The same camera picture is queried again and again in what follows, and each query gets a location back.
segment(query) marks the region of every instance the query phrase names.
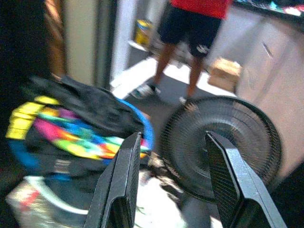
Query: yellow container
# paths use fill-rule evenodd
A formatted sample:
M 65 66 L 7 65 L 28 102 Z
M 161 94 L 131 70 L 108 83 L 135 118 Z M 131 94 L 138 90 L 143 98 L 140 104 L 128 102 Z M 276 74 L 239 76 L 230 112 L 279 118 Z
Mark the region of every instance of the yellow container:
M 145 20 L 137 20 L 137 31 L 135 36 L 135 42 L 143 46 L 148 45 L 150 30 L 151 30 L 151 23 Z

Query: floor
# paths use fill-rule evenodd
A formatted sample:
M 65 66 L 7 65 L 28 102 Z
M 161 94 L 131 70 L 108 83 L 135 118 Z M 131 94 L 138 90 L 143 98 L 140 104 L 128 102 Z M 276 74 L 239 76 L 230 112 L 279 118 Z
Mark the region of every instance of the floor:
M 131 91 L 141 85 L 143 82 L 153 77 L 155 74 L 157 61 L 153 57 L 148 57 L 125 70 L 119 77 L 111 82 L 113 94 L 120 98 L 126 98 Z M 173 61 L 164 71 L 164 74 L 186 84 L 189 83 L 190 68 L 187 65 L 179 64 Z M 214 95 L 235 96 L 233 93 L 217 88 L 208 84 L 209 75 L 202 73 L 197 87 Z M 221 222 L 211 217 L 211 227 L 221 228 Z

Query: electric fan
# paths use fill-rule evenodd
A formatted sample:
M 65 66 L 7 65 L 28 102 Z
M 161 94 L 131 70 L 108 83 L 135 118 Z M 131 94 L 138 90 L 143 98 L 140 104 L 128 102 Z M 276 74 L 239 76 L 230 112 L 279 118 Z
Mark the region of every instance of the electric fan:
M 244 100 L 214 96 L 180 106 L 161 133 L 160 155 L 180 187 L 198 199 L 214 202 L 206 131 L 227 138 L 270 186 L 282 156 L 275 126 L 260 109 Z

